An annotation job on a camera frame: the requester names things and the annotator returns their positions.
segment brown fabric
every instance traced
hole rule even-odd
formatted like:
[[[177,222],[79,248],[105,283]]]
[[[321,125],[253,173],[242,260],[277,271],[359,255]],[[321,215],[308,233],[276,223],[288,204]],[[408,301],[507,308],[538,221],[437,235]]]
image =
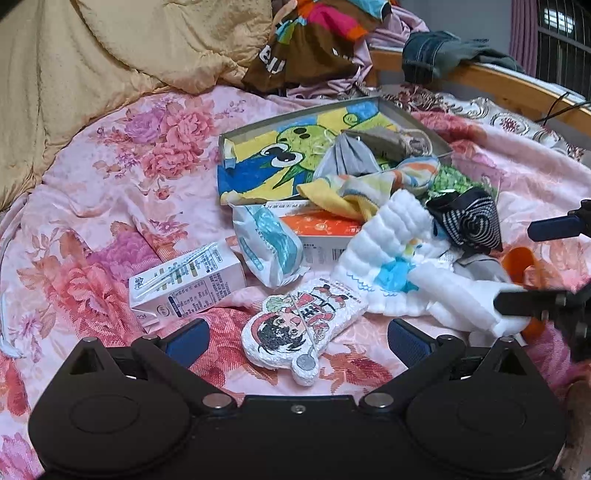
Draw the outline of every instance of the brown fabric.
[[[289,13],[281,23],[295,23],[290,39],[278,41],[274,35],[269,43],[253,60],[243,78],[245,86],[262,93],[275,92],[282,88],[299,85],[315,85],[328,80],[347,78],[355,75],[358,66],[353,58],[354,43],[318,23],[302,25],[296,22],[300,8]],[[320,0],[339,12],[355,19],[360,28],[372,31],[380,21],[367,14],[348,0]]]

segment yellow comforter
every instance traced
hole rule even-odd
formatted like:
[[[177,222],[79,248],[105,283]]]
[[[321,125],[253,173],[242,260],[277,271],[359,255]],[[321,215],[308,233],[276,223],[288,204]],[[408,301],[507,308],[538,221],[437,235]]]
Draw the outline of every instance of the yellow comforter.
[[[0,22],[0,210],[92,119],[240,85],[270,27],[270,0],[22,0]]]

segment white plastic bag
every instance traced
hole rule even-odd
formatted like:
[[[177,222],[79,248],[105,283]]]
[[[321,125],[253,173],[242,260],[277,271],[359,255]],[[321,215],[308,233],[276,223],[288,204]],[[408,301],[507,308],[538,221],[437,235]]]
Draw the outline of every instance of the white plastic bag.
[[[304,248],[300,238],[263,205],[232,205],[234,230],[248,268],[269,288],[301,277]]]

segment yellow towel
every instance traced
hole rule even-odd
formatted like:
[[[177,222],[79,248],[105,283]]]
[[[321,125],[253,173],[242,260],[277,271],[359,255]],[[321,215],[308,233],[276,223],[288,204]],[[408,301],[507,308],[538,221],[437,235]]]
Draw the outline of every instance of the yellow towel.
[[[398,189],[420,196],[439,172],[435,157],[409,158],[398,167],[363,177],[327,176],[297,186],[300,195],[335,215],[367,222]]]

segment brown cloth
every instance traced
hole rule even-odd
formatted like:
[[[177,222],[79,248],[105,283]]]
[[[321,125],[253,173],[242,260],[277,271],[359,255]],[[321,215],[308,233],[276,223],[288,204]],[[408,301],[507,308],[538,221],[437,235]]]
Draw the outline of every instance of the brown cloth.
[[[298,0],[297,8],[276,25],[275,35],[253,60],[243,83],[272,93],[351,77],[358,69],[351,61],[355,41],[380,23],[349,0]]]

